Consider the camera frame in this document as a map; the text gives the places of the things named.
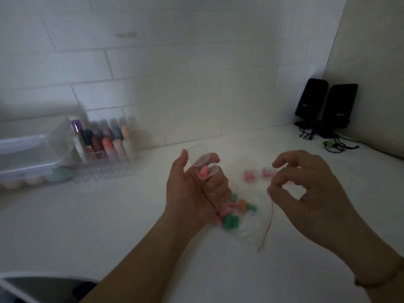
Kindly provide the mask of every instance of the forearm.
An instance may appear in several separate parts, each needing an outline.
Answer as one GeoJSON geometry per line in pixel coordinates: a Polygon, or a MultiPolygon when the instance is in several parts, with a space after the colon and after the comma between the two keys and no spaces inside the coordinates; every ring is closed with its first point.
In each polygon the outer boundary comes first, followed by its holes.
{"type": "Polygon", "coordinates": [[[82,302],[160,302],[188,241],[163,214],[144,239],[82,302]]]}
{"type": "Polygon", "coordinates": [[[346,241],[334,251],[362,284],[386,281],[382,286],[365,289],[372,302],[401,302],[404,297],[404,273],[398,272],[400,255],[385,243],[362,219],[351,225],[346,241]]]}

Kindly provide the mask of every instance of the black speaker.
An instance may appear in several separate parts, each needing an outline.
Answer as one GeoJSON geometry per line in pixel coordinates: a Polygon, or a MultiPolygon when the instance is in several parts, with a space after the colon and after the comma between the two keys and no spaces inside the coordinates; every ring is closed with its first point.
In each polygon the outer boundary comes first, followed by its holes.
{"type": "Polygon", "coordinates": [[[295,115],[307,121],[316,121],[327,91],[327,81],[309,79],[297,105],[295,115]]]}
{"type": "Polygon", "coordinates": [[[341,84],[331,87],[324,107],[322,126],[330,129],[348,126],[357,88],[357,84],[341,84]]]}

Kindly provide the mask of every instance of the left hand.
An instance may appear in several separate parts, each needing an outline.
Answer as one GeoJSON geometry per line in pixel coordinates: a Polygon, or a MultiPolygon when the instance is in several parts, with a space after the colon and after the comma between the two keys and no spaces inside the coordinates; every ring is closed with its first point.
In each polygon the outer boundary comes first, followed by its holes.
{"type": "MultiPolygon", "coordinates": [[[[210,160],[220,162],[216,153],[210,154],[210,160]]],[[[211,220],[220,219],[217,214],[226,210],[231,190],[222,169],[219,168],[213,177],[202,181],[195,167],[184,171],[187,162],[188,151],[184,149],[171,167],[164,215],[189,240],[211,220]]]]}

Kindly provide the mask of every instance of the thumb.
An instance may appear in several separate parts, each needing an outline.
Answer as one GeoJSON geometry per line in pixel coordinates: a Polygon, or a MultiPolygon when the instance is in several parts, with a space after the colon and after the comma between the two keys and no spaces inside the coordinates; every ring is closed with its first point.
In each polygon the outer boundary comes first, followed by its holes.
{"type": "Polygon", "coordinates": [[[184,167],[188,162],[188,151],[183,149],[179,157],[173,162],[171,166],[170,175],[183,175],[184,167]]]}
{"type": "Polygon", "coordinates": [[[267,192],[288,218],[296,215],[300,210],[300,201],[292,197],[287,190],[277,186],[269,186],[267,192]]]}

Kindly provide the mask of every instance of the bracelet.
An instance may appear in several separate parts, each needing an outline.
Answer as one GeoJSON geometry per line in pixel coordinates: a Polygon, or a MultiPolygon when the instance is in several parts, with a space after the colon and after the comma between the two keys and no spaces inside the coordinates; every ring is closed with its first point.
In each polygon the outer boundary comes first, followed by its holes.
{"type": "Polygon", "coordinates": [[[388,275],[385,279],[376,282],[376,283],[371,283],[371,284],[362,284],[357,277],[355,277],[355,286],[359,286],[362,288],[378,288],[381,286],[384,286],[386,283],[390,282],[391,280],[394,280],[397,275],[404,269],[404,258],[401,257],[401,262],[398,264],[396,270],[394,270],[390,275],[388,275]]]}

